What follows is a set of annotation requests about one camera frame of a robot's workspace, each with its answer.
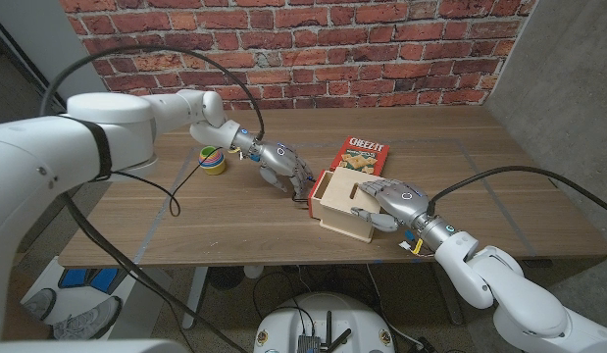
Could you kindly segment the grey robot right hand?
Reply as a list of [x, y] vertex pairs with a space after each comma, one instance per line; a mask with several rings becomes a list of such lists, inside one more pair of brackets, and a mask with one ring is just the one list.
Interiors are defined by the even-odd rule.
[[458, 232], [443, 218], [428, 213], [428, 196], [414, 184], [382, 178], [360, 183], [358, 187], [379, 202], [384, 214], [358, 207], [352, 207], [351, 213], [376, 229], [392, 232], [400, 227], [409, 227], [433, 251]]

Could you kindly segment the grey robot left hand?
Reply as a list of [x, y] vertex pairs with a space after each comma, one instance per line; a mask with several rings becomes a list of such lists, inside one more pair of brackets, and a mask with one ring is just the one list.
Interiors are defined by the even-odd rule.
[[278, 176], [287, 177], [293, 186], [292, 199], [298, 202], [304, 198], [313, 173], [293, 148], [279, 142], [260, 141], [244, 128], [238, 130], [232, 146], [240, 149], [243, 158], [260, 165], [260, 175], [266, 182], [286, 192], [287, 187]]

